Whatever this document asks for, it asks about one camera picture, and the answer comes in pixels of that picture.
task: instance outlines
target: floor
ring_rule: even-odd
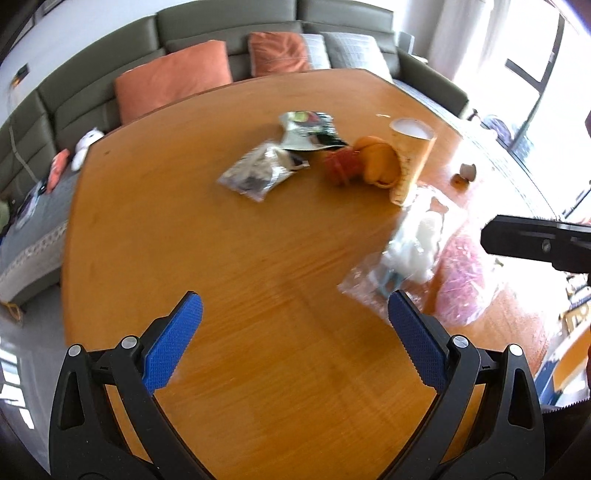
[[[39,463],[49,469],[48,434],[53,394],[66,353],[60,288],[25,306],[22,322],[0,309],[0,359],[8,385],[0,408]]]

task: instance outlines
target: orange cushion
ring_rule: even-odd
[[[228,83],[232,74],[223,41],[210,40],[152,60],[115,79],[121,123]]]
[[[294,32],[255,32],[248,39],[252,76],[310,70],[304,37]]]

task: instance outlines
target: paper cup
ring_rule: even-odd
[[[408,193],[421,174],[437,139],[433,129],[412,118],[399,118],[390,123],[392,146],[400,159],[400,179],[390,191],[390,200],[404,205]]]

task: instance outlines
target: gray cushion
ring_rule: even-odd
[[[304,37],[304,42],[306,42],[310,66],[314,70],[329,69],[330,60],[326,51],[324,37],[322,35],[315,35],[313,33],[303,33],[301,36]]]
[[[56,147],[47,112],[35,90],[0,128],[0,192],[18,206],[35,182],[12,152],[10,125],[17,152],[39,180],[48,175]]]
[[[296,0],[197,0],[157,14],[162,45],[171,40],[244,25],[296,20]]]
[[[357,33],[323,33],[330,64],[336,69],[365,69],[392,82],[375,38]]]
[[[337,32],[337,33],[357,33],[360,35],[370,35],[375,38],[378,43],[378,47],[382,52],[396,53],[396,34],[393,32],[379,32],[374,30],[365,30],[363,28],[355,27],[340,27],[338,25],[327,25],[321,23],[308,23],[302,24],[304,33],[316,33],[321,32]]]
[[[394,25],[394,13],[391,10],[343,0],[299,0],[298,19],[387,33],[392,31]]]
[[[375,38],[378,47],[390,70],[392,78],[400,78],[400,63],[398,62],[398,48],[396,46],[396,34],[393,32],[382,32],[374,30],[364,30],[355,27],[342,27],[338,25],[327,25],[321,23],[302,23],[304,33],[320,34],[321,32],[336,32],[336,33],[356,33],[360,35],[370,35]]]
[[[120,126],[116,104],[105,106],[115,98],[113,81],[163,54],[155,17],[146,17],[94,42],[49,75],[39,93],[53,116],[58,147],[72,149],[93,127],[108,132]]]

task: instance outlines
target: blue object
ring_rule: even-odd
[[[174,369],[201,324],[203,304],[195,292],[187,292],[170,314],[170,321],[144,359],[144,385],[150,395],[168,384]]]
[[[427,329],[421,313],[401,291],[395,291],[388,299],[388,320],[422,382],[441,394],[447,386],[446,355]]]

